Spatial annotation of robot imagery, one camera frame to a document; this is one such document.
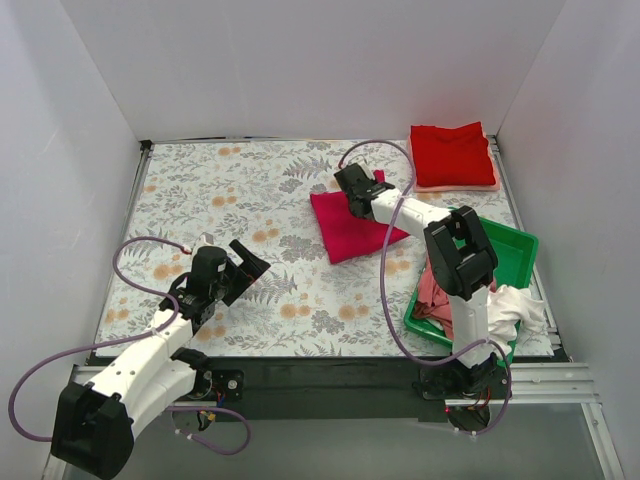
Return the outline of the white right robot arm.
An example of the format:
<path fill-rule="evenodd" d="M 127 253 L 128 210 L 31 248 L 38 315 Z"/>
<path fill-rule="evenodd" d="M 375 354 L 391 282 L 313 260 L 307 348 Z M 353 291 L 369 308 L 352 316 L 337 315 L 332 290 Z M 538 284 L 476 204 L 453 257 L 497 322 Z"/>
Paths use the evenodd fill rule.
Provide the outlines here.
<path fill-rule="evenodd" d="M 451 308 L 452 354 L 435 361 L 420 359 L 391 332 L 401 351 L 420 365 L 424 392 L 440 398 L 479 395 L 506 355 L 489 335 L 488 298 L 498 258 L 478 215 L 468 206 L 447 210 L 410 198 L 359 164 L 340 169 L 334 177 L 354 217 L 398 228 L 425 242 L 427 267 Z"/>

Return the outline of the aluminium frame rail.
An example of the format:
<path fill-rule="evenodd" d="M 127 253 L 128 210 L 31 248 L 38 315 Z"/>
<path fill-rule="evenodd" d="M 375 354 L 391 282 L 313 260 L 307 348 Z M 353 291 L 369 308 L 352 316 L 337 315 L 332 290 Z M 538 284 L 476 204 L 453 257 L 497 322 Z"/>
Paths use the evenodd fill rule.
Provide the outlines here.
<path fill-rule="evenodd" d="M 208 440 L 246 449 L 224 457 L 177 434 L 194 418 L 158 418 L 141 435 L 124 479 L 620 479 L 624 473 L 587 366 L 517 363 L 506 412 L 470 438 L 401 358 L 221 358 L 244 374 L 235 408 L 251 423 L 218 422 Z"/>

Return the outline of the floral patterned tablecloth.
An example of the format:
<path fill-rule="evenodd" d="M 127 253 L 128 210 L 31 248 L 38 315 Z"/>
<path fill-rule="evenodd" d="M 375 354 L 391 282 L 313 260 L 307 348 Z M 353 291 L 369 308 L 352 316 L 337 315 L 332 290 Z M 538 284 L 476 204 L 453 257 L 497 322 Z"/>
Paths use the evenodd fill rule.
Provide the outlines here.
<path fill-rule="evenodd" d="M 203 232 L 241 241 L 271 268 L 233 305 L 218 305 L 191 347 L 214 356 L 397 356 L 446 348 L 408 331 L 403 316 L 424 265 L 409 237 L 386 255 L 332 265 L 310 203 L 334 192 L 342 155 L 363 154 L 398 188 L 410 167 L 398 145 L 347 141 L 177 143 L 154 147 L 96 339 L 116 356 L 151 321 L 158 292 L 186 272 L 181 245 Z"/>

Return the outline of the dusty pink crumpled t-shirt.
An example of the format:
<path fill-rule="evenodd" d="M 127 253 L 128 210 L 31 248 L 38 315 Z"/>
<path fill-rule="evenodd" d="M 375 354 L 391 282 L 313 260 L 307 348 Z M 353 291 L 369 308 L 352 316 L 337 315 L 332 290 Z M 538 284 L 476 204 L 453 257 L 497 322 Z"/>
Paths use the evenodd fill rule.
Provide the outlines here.
<path fill-rule="evenodd" d="M 449 340 L 454 339 L 451 306 L 446 292 L 437 284 L 427 266 L 417 284 L 417 297 L 412 317 L 435 324 Z"/>

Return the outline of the green plastic bin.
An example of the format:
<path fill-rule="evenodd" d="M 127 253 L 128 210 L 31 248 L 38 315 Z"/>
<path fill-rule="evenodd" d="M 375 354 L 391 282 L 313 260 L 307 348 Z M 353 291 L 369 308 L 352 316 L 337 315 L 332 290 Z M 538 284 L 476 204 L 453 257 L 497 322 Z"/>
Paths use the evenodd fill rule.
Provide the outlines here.
<path fill-rule="evenodd" d="M 518 289 L 528 288 L 538 249 L 537 238 L 488 219 L 482 219 L 481 223 L 498 257 L 498 267 L 494 272 L 494 280 L 490 290 L 496 291 L 501 285 L 513 286 Z M 417 286 L 404 315 L 405 327 L 412 333 L 450 349 L 453 346 L 453 340 L 449 340 L 435 324 L 428 320 L 416 320 L 412 317 L 416 297 Z M 513 352 L 507 355 L 508 359 L 512 359 L 514 356 L 516 341 L 513 347 Z"/>

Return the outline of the magenta t-shirt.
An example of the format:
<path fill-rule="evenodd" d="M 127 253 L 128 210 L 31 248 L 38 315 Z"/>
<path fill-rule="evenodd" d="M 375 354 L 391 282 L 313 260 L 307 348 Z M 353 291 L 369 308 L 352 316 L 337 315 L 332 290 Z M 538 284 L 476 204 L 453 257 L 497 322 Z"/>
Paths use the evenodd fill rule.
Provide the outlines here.
<path fill-rule="evenodd" d="M 343 192 L 311 194 L 310 203 L 332 265 L 382 249 L 387 225 L 353 216 Z"/>

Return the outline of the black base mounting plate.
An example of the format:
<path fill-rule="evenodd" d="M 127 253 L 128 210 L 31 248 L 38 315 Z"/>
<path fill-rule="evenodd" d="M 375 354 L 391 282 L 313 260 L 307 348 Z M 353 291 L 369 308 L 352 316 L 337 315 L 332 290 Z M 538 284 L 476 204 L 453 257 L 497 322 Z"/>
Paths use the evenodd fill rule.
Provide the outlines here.
<path fill-rule="evenodd" d="M 504 399 L 558 400 L 566 368 L 561 363 L 498 367 L 483 392 L 440 398 L 424 392 L 421 367 L 406 358 L 209 358 L 217 370 L 243 374 L 240 399 L 219 408 L 250 420 L 414 418 L 431 423 L 459 420 L 464 427 L 485 427 L 490 405 Z M 170 406 L 213 405 L 183 398 Z"/>

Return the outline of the white crumpled t-shirt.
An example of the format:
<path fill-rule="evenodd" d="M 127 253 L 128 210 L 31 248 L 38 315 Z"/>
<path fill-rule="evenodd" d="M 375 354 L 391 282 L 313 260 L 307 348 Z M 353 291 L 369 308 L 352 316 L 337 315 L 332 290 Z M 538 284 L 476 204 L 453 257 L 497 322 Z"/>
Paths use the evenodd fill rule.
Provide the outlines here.
<path fill-rule="evenodd" d="M 534 335 L 546 332 L 544 302 L 531 296 L 529 288 L 501 285 L 490 291 L 487 303 L 489 338 L 510 355 L 518 328 Z"/>

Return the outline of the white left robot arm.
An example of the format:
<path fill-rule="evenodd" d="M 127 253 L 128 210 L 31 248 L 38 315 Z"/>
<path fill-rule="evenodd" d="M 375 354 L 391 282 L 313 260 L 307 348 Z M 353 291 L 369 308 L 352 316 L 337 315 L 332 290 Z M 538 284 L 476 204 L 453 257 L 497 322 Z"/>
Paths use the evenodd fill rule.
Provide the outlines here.
<path fill-rule="evenodd" d="M 140 338 L 84 383 L 61 392 L 51 440 L 54 457 L 96 476 L 114 478 L 142 431 L 175 401 L 213 406 L 198 412 L 199 426 L 213 423 L 225 401 L 240 399 L 243 374 L 217 370 L 188 343 L 215 314 L 232 305 L 270 268 L 234 240 L 227 249 L 203 234 L 189 250 L 191 267 L 162 294 Z"/>

